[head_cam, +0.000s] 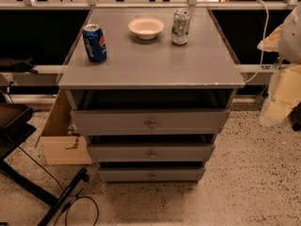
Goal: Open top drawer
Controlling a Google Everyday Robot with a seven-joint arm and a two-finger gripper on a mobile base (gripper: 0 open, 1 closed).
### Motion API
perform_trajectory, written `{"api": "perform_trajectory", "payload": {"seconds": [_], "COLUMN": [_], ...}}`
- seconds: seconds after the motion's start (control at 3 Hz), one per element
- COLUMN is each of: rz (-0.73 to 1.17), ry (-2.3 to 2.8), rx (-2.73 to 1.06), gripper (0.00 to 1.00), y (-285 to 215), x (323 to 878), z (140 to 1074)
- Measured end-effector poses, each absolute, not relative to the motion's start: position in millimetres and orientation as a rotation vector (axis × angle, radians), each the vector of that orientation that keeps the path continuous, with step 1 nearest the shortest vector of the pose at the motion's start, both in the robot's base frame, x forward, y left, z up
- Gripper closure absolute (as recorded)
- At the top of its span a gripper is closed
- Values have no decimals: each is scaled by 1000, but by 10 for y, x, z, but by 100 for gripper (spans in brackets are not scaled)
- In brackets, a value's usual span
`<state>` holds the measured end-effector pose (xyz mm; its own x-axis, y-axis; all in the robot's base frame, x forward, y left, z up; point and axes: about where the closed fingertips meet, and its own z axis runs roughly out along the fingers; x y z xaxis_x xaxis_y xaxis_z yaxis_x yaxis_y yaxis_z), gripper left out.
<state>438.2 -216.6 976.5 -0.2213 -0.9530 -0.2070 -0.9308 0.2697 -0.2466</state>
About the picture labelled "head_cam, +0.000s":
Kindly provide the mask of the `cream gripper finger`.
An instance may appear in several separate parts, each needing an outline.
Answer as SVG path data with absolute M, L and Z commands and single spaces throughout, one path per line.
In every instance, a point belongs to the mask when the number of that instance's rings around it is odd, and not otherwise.
M 261 109 L 261 124 L 274 126 L 283 122 L 300 103 L 301 65 L 292 64 L 272 75 L 268 98 Z

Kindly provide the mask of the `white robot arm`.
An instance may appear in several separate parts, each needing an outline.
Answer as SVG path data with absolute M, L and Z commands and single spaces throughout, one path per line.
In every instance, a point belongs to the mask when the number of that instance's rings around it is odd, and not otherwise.
M 258 48 L 264 52 L 278 52 L 290 66 L 276 71 L 268 88 L 260 115 L 260 122 L 274 126 L 283 122 L 301 103 L 301 5 L 295 7 Z

